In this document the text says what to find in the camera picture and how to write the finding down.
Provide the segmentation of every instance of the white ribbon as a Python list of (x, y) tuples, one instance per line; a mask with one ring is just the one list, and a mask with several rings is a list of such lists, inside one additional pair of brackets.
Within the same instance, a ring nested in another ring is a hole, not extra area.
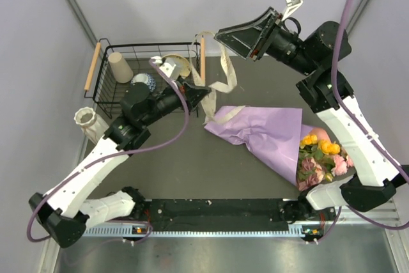
[[(212, 32), (203, 31), (200, 32), (196, 37), (201, 35), (212, 35), (213, 37), (215, 36), (214, 33)], [(236, 71), (235, 68), (233, 67), (233, 64), (231, 63), (228, 51), (222, 44), (219, 43), (219, 46), (221, 51), (220, 64), (222, 66), (224, 74), (226, 75), (228, 83), (226, 84), (220, 81), (216, 81), (215, 83), (212, 83), (211, 85), (208, 86), (209, 88), (212, 89), (212, 92), (208, 96), (204, 97), (204, 99), (202, 99), (201, 101), (203, 111), (206, 114), (206, 119), (204, 120), (205, 124), (208, 123), (209, 121), (215, 121), (218, 124), (224, 124), (231, 118), (236, 116), (245, 107), (244, 105), (235, 107), (222, 118), (218, 118), (217, 120), (215, 119), (217, 100), (216, 91), (219, 91), (221, 93), (230, 93), (237, 86)], [(205, 86), (205, 82), (202, 80), (199, 73), (195, 69), (192, 62), (192, 57), (190, 55), (191, 53), (189, 53), (189, 62), (192, 70), (193, 82), (196, 86)]]

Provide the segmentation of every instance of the wire rack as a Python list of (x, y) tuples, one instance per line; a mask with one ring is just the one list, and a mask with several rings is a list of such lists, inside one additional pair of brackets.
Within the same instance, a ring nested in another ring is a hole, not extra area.
[[(193, 45), (191, 42), (109, 45), (105, 49), (92, 96), (99, 108), (109, 118), (121, 113), (120, 100), (130, 87), (130, 82), (125, 84), (116, 82), (108, 62), (108, 57), (112, 52), (122, 53), (134, 75), (139, 73), (150, 74), (156, 81), (154, 94), (162, 91), (167, 83), (149, 64), (149, 59), (152, 56), (164, 57), (168, 54), (179, 54), (186, 58), (191, 56), (196, 69), (199, 69), (200, 66), (200, 43), (197, 42)], [(192, 74), (185, 80), (193, 83)], [(199, 108), (196, 107), (194, 111), (196, 116), (199, 116)]]

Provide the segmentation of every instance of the wooden handle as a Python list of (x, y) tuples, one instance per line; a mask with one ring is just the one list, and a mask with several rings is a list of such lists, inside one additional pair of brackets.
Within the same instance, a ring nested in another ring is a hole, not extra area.
[(200, 39), (200, 78), (206, 84), (206, 52), (205, 38)]
[(94, 76), (94, 71), (96, 67), (96, 62), (98, 61), (98, 55), (100, 54), (100, 49), (101, 49), (101, 43), (98, 42), (95, 45), (94, 56), (92, 57), (91, 66), (89, 67), (89, 71), (88, 71), (87, 81), (85, 82), (85, 87), (84, 87), (85, 91), (89, 91), (89, 88), (91, 87), (92, 77)]

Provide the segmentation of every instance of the purple wrapping paper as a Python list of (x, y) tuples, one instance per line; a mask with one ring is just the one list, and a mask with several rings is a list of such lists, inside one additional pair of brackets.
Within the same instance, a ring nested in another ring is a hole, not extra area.
[[(215, 118), (233, 108), (221, 107)], [(258, 159), (296, 185), (300, 140), (313, 128), (301, 124), (301, 117), (302, 109), (244, 107), (227, 123), (211, 121), (204, 129), (233, 145), (246, 144)]]

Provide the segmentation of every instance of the beige cup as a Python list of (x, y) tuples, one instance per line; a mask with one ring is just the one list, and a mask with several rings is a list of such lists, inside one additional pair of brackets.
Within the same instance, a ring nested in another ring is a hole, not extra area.
[(113, 52), (110, 54), (108, 57), (108, 62), (117, 82), (127, 83), (133, 78), (134, 73), (120, 52)]

